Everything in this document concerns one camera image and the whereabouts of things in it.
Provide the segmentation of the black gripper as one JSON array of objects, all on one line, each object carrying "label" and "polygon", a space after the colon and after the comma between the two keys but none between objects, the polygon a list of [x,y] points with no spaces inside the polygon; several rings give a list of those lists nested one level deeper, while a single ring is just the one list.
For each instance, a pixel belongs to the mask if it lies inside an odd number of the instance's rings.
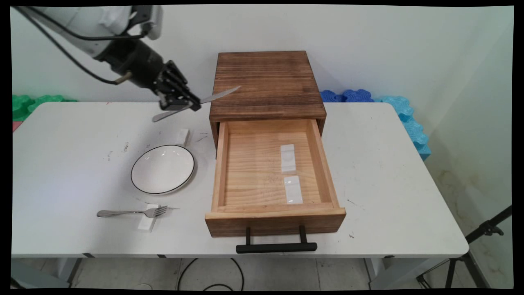
[{"label": "black gripper", "polygon": [[149,89],[159,97],[163,111],[201,108],[200,99],[189,89],[188,81],[172,60],[162,56],[140,39],[112,40],[96,57],[107,62],[119,75],[131,73],[129,81],[139,88]]}]

